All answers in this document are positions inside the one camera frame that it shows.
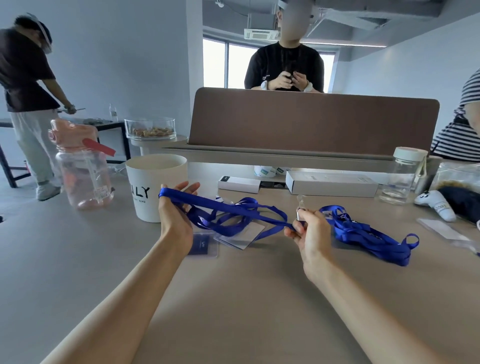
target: hand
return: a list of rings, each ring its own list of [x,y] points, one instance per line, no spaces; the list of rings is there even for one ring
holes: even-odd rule
[[[188,181],[182,182],[174,187],[175,190],[181,191],[188,186]],[[190,185],[184,192],[197,195],[200,187],[199,182]],[[186,256],[193,244],[193,229],[187,216],[176,207],[168,197],[160,197],[158,199],[158,212],[162,222],[162,236],[169,235],[175,240],[180,248],[182,256]]]
[[[74,113],[77,112],[77,109],[75,108],[75,105],[73,104],[67,104],[67,105],[64,105],[65,106],[65,112],[69,115],[73,115]]]
[[[297,71],[293,72],[292,83],[300,91],[306,89],[309,84],[307,76]]]
[[[286,89],[292,88],[292,80],[290,80],[289,78],[291,76],[292,75],[289,72],[283,71],[281,74],[278,75],[278,77],[275,80],[268,81],[267,89],[277,90],[279,88],[286,88]]]
[[[297,243],[303,260],[303,270],[307,278],[312,280],[315,268],[322,263],[322,259],[331,259],[330,224],[320,211],[298,210],[298,215],[306,221],[305,228],[295,220],[295,231],[285,228],[284,234]]]

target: black and white striped shirt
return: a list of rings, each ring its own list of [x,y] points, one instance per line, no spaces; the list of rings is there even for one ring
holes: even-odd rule
[[[433,139],[431,154],[447,159],[480,162],[480,137],[465,116],[465,105],[480,101],[480,69],[463,86],[455,120]]]

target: glass bowl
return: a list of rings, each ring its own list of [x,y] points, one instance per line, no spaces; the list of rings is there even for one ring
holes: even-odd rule
[[[177,137],[175,119],[158,117],[155,119],[126,120],[127,138],[133,140],[165,140]]]

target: white box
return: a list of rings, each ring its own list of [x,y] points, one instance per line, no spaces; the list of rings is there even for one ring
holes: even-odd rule
[[[260,190],[260,180],[250,178],[222,176],[218,180],[218,188],[221,190],[248,192],[257,194]]]
[[[295,172],[285,180],[292,194],[310,196],[375,197],[378,183],[361,174]]]

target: smartwatch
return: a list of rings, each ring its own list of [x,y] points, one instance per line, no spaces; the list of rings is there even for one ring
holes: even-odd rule
[[[303,90],[303,92],[310,92],[313,90],[313,84],[311,82],[308,82],[307,87]]]

